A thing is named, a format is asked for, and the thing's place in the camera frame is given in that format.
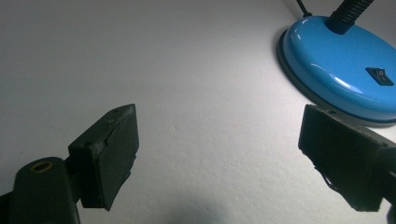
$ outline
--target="blue lamp base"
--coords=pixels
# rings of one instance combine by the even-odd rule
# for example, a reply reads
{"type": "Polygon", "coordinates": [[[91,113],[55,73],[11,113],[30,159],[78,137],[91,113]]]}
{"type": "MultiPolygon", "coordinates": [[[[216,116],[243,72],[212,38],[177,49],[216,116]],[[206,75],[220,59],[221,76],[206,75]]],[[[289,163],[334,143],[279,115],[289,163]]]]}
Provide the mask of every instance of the blue lamp base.
{"type": "Polygon", "coordinates": [[[280,37],[282,69],[315,104],[364,125],[396,123],[396,49],[357,25],[335,34],[327,19],[300,19],[280,37]]]}

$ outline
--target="black cable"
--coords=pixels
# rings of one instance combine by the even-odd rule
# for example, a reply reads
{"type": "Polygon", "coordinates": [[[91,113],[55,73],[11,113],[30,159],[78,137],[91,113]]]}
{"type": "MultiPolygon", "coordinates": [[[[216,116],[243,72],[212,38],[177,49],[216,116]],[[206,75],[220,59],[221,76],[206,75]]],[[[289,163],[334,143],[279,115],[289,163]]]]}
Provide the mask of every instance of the black cable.
{"type": "Polygon", "coordinates": [[[312,16],[312,13],[308,12],[303,4],[303,1],[297,0],[298,6],[300,7],[301,11],[304,13],[303,17],[312,16]]]}

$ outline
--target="table surface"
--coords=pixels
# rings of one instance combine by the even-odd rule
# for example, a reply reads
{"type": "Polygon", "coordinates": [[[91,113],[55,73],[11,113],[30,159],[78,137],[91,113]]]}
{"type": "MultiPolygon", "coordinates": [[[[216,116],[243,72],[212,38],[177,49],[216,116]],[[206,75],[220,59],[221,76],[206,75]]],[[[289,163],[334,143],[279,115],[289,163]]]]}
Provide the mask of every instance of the table surface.
{"type": "MultiPolygon", "coordinates": [[[[329,16],[341,1],[305,0],[329,16]]],[[[357,24],[396,46],[396,2],[357,24]]],[[[276,60],[295,1],[0,2],[0,194],[108,110],[136,104],[140,148],[110,212],[82,223],[387,223],[355,212],[297,148],[310,104],[276,60]]],[[[375,129],[396,141],[396,127],[375,129]]]]}

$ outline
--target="desk lamp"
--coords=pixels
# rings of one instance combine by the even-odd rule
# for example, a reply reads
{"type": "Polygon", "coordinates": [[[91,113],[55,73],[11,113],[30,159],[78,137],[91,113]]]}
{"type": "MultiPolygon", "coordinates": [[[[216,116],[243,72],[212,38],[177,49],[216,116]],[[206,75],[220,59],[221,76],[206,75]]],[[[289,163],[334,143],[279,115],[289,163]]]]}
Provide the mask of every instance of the desk lamp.
{"type": "Polygon", "coordinates": [[[290,81],[317,105],[370,126],[396,122],[396,50],[355,25],[374,0],[345,0],[329,17],[304,17],[280,37],[276,55],[290,81]]]}

